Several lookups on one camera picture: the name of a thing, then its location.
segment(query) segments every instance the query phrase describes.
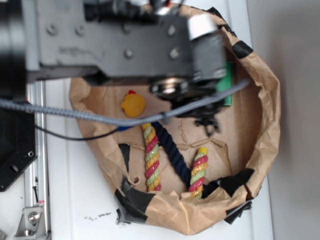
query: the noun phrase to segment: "metal bracket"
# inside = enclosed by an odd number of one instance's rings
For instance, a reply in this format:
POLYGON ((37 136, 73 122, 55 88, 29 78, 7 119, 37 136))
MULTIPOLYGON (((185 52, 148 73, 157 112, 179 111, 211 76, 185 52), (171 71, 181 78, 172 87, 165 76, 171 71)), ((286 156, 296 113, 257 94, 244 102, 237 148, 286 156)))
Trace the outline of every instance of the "metal bracket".
POLYGON ((46 234, 43 207, 27 207, 22 212, 14 240, 36 240, 43 237, 46 234))
POLYGON ((7 237, 7 235, 3 231, 0 230, 0 240, 5 240, 6 237, 7 237))

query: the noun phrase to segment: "yellow rubber duck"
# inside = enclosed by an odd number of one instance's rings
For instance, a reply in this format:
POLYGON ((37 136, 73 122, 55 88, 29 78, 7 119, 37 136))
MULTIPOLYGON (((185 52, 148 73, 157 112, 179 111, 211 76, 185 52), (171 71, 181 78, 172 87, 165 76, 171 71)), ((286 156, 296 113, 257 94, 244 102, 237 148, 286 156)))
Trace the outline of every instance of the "yellow rubber duck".
POLYGON ((144 111, 145 107, 146 100, 144 97, 132 90, 125 95, 124 100, 121 103, 121 108, 123 108, 125 115, 130 118, 139 116, 144 111))

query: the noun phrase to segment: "green object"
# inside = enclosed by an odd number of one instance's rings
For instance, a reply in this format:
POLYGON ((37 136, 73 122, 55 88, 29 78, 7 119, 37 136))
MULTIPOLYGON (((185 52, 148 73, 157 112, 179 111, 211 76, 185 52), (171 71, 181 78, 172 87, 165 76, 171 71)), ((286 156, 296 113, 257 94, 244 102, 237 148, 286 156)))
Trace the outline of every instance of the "green object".
MULTIPOLYGON (((231 62, 227 62, 225 67, 226 75, 223 78, 221 78, 221 80, 216 85, 217 92, 222 92, 232 87, 232 68, 233 68, 233 64, 231 62)), ((225 98, 224 105, 225 106, 232 105, 232 95, 225 98)))

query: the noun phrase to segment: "paper bag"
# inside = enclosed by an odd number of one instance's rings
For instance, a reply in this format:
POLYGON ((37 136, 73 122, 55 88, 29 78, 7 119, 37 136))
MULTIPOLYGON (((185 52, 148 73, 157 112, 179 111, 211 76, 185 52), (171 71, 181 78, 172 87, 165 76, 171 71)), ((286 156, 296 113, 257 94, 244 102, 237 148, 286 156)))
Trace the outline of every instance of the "paper bag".
MULTIPOLYGON (((181 14, 193 16, 204 11, 182 6, 181 14)), ((232 106, 217 114, 221 133, 207 137, 192 118, 172 118, 164 125, 172 135, 189 168, 198 147, 208 148, 205 176, 211 193, 194 199, 176 174, 160 147, 162 190, 147 193, 145 143, 142 128, 88 141, 101 171, 115 194, 119 217, 173 229, 185 235, 199 233, 225 219, 256 197, 278 153, 280 139, 280 85, 265 62, 217 15, 226 49, 235 61, 233 81, 251 79, 251 84, 233 95, 232 106)), ((91 87, 81 78, 71 82, 69 98, 74 110, 126 119, 120 105, 129 90, 146 99, 141 117, 170 110, 170 105, 149 93, 148 86, 91 87)), ((115 126, 79 120, 84 137, 105 134, 115 126)))

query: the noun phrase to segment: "white cap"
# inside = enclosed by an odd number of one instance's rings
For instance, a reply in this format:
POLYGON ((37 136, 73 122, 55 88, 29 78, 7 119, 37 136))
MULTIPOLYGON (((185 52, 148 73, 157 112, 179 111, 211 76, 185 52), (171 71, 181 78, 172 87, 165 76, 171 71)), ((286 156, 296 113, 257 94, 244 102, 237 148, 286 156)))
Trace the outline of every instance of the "white cap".
POLYGON ((216 23, 208 13, 195 15, 188 20, 189 39, 193 40, 218 30, 216 23))

